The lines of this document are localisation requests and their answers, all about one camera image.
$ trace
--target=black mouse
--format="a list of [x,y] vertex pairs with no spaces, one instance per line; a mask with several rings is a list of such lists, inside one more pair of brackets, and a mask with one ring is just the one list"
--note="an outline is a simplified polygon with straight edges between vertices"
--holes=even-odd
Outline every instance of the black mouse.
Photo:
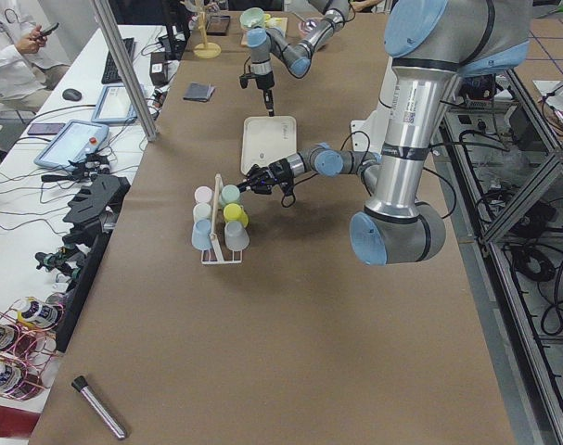
[[82,94],[75,90],[74,88],[67,88],[62,92],[62,98],[65,100],[72,100],[73,102],[79,102],[81,100]]

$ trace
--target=white coat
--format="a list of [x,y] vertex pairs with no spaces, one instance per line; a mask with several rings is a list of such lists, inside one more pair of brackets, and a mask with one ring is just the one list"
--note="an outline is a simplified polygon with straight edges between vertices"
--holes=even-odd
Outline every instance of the white coat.
[[59,62],[45,55],[22,55],[14,43],[34,28],[33,17],[17,0],[0,0],[0,100],[21,99],[44,86],[32,72],[32,64],[47,69]]

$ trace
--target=bottle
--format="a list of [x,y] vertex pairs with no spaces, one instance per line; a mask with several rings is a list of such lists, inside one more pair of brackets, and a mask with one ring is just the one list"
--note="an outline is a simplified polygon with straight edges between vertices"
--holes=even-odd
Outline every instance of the bottle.
[[0,351],[25,358],[36,342],[34,337],[21,334],[16,326],[0,324]]
[[42,391],[40,376],[15,364],[0,362],[0,396],[26,401]]
[[58,324],[63,313],[61,306],[47,304],[32,297],[19,300],[15,309],[18,312],[18,321],[34,329],[52,329]]

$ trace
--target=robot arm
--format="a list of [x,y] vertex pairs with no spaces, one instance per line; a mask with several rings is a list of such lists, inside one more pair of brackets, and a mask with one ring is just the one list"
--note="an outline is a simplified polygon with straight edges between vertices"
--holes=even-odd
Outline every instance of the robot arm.
[[271,65],[271,54],[281,60],[294,77],[302,78],[310,69],[313,54],[335,32],[340,31],[347,21],[350,9],[348,0],[329,0],[328,2],[312,0],[310,3],[325,16],[296,45],[289,44],[277,28],[255,28],[247,31],[251,60],[250,72],[240,76],[240,85],[242,88],[246,88],[250,79],[255,80],[257,88],[262,90],[264,105],[269,116],[275,115],[272,91],[275,86],[275,78]]
[[[385,47],[397,81],[388,130],[380,162],[358,172],[372,196],[350,226],[362,262],[422,261],[440,251],[443,221],[416,195],[430,138],[445,112],[442,100],[462,77],[496,73],[524,60],[530,20],[526,0],[400,0],[392,10]],[[303,166],[285,159],[284,184],[307,170],[300,158]],[[269,171],[277,174],[276,167]]]

